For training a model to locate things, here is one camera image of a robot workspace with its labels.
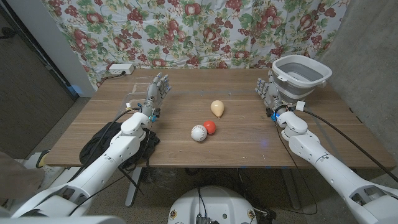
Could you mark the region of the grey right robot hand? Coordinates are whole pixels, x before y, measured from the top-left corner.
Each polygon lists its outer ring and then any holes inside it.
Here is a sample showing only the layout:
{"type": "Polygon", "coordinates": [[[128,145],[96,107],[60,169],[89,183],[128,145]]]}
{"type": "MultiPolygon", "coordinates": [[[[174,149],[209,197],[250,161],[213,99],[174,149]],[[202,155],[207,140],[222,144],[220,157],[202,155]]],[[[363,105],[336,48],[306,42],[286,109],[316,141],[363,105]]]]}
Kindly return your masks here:
{"type": "Polygon", "coordinates": [[[268,81],[258,78],[255,92],[262,98],[266,106],[267,117],[273,121],[286,112],[287,103],[284,103],[280,95],[278,86],[274,80],[273,72],[268,71],[268,81]]]}

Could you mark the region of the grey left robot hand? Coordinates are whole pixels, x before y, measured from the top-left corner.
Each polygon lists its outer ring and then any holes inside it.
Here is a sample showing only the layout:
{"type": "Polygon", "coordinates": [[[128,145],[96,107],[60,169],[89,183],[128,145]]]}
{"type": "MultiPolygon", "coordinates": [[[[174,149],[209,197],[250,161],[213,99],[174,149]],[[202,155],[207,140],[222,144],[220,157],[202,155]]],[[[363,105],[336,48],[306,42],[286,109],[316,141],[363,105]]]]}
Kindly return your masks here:
{"type": "Polygon", "coordinates": [[[156,115],[156,113],[159,113],[162,101],[171,89],[169,76],[167,74],[163,75],[162,72],[158,73],[148,86],[146,99],[141,107],[141,113],[149,118],[153,114],[156,115]]]}

